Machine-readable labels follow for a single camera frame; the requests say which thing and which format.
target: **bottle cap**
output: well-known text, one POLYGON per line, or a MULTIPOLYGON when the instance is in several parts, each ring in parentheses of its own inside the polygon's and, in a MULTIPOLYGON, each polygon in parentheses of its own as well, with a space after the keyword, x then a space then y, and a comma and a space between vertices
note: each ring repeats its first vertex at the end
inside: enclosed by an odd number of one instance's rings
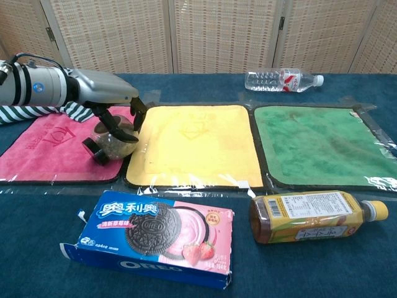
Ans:
POLYGON ((316 76, 317 77, 317 82, 315 86, 321 86, 324 83, 324 77, 323 76, 316 76))
POLYGON ((370 219, 369 222, 374 220, 385 220, 389 216, 389 210, 385 203, 381 201, 361 201, 361 203, 367 205, 370 209, 370 219))

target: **blue tablecloth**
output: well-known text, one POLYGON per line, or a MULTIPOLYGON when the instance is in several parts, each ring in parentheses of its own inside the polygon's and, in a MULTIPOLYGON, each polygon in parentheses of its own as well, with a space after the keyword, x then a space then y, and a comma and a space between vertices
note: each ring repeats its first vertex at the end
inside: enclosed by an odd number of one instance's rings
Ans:
MULTIPOLYGON (((324 75, 324 86, 301 94, 247 91, 241 74, 120 76, 140 90, 145 102, 327 104, 352 96, 358 102, 376 105, 378 108, 370 111, 370 115, 391 138, 397 140, 397 76, 393 75, 327 74, 324 75)), ((30 123, 0 126, 0 154, 30 123)), ((254 242, 249 228, 249 199, 246 196, 180 197, 179 200, 235 211, 233 281, 225 291, 218 291, 91 268, 67 260, 59 250, 59 242, 76 242, 83 229, 76 211, 83 208, 90 213, 99 197, 80 195, 79 192, 84 193, 85 186, 75 187, 73 195, 45 194, 45 186, 22 194, 18 192, 19 187, 22 186, 0 186, 2 297, 396 296, 397 285, 393 280, 397 273, 395 195, 384 199, 390 210, 388 220, 367 223, 352 237, 275 245, 254 242)))

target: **cookie box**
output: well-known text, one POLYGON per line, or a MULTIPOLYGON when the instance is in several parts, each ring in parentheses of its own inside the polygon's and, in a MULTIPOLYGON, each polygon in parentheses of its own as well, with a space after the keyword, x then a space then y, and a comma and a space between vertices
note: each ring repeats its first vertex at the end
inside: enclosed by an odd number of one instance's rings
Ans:
POLYGON ((106 191, 78 243, 60 247, 89 266, 224 289, 232 221, 230 209, 106 191))

